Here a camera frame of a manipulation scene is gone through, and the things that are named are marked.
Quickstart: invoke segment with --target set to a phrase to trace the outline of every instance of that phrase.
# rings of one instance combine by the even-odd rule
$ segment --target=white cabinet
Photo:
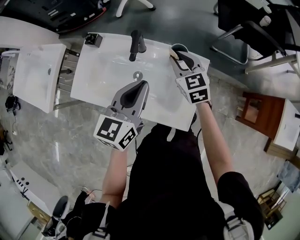
[[[52,216],[53,209],[60,198],[56,186],[42,178],[24,162],[10,169],[21,194]]]

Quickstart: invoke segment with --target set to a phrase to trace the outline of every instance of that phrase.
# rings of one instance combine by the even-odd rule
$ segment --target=marble floor
[[[242,91],[211,76],[210,91],[213,113],[228,142],[236,171],[245,176],[256,196],[275,186],[283,159],[266,155],[263,148],[267,137],[234,119],[239,104],[238,96],[241,96]],[[72,201],[82,186],[101,189],[111,149],[92,135],[99,115],[105,108],[83,103],[46,114],[21,100],[22,109],[17,112],[14,124],[17,135],[13,135],[11,132],[15,118],[12,113],[6,112],[4,103],[7,95],[8,91],[0,90],[0,121],[9,130],[14,143],[14,150],[9,153],[11,164],[24,161]],[[61,92],[57,101],[63,101],[64,97]],[[145,127],[137,137],[137,145],[154,125],[153,122],[145,121]],[[197,121],[192,129],[197,134],[200,122]],[[169,135],[170,140],[173,135],[174,129]],[[213,197],[217,197],[202,135],[199,136],[199,146],[207,184]],[[132,143],[128,152],[128,165],[134,160],[135,145]],[[95,193],[97,198],[101,196],[101,191]]]

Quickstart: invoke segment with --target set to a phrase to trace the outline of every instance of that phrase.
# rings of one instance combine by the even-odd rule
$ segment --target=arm
[[[103,181],[101,203],[110,202],[110,205],[114,208],[119,206],[126,187],[126,176],[127,150],[120,152],[113,149]]]
[[[226,172],[233,172],[231,154],[227,143],[212,114],[209,104],[199,103],[197,109],[200,115],[203,142],[208,162],[215,183]]]

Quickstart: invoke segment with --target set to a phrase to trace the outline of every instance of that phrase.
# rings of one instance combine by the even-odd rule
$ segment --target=white chair
[[[122,2],[119,5],[116,17],[122,17],[122,12],[123,12],[123,8],[125,6],[125,4],[127,3],[128,0],[122,0]],[[138,0],[139,2],[141,2],[142,4],[146,5],[147,8],[149,8],[150,11],[154,11],[156,9],[156,7],[151,4],[150,2],[148,2],[147,0]]]

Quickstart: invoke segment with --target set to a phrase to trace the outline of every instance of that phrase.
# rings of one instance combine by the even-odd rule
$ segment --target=bathroom sink
[[[71,97],[107,107],[115,93],[137,81],[136,74],[149,83],[150,91],[141,117],[188,131],[195,106],[187,102],[175,83],[169,60],[169,45],[145,39],[147,51],[129,61],[131,37],[99,33],[99,48],[83,45],[77,64]],[[209,60],[198,56],[203,66]]]
[[[66,46],[63,44],[21,48],[13,94],[46,113],[52,112],[65,50]]]

